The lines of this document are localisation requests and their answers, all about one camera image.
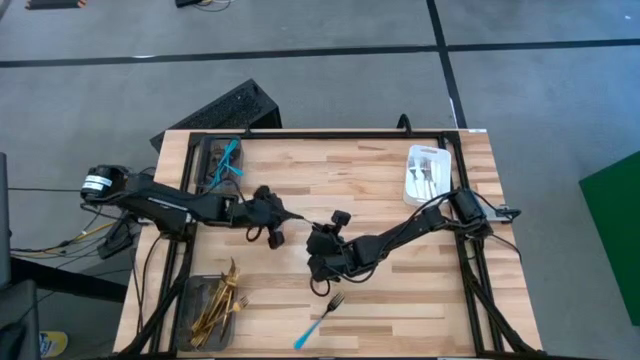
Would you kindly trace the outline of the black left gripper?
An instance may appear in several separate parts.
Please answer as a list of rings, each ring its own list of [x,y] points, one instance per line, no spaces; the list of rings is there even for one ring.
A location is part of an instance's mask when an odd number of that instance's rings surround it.
[[[285,242],[282,231],[283,223],[301,224],[304,216],[284,210],[281,199],[271,191],[267,185],[259,186],[253,194],[253,198],[242,203],[245,213],[242,227],[247,229],[245,238],[248,242],[255,242],[264,229],[268,231],[268,245],[270,249],[277,249]]]

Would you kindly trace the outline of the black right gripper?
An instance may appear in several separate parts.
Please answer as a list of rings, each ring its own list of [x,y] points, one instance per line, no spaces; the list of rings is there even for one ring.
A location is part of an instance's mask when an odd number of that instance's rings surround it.
[[[350,219],[349,213],[336,210],[331,216],[331,224],[314,223],[311,227],[307,252],[310,255],[308,266],[313,281],[353,280],[352,252],[339,235]]]

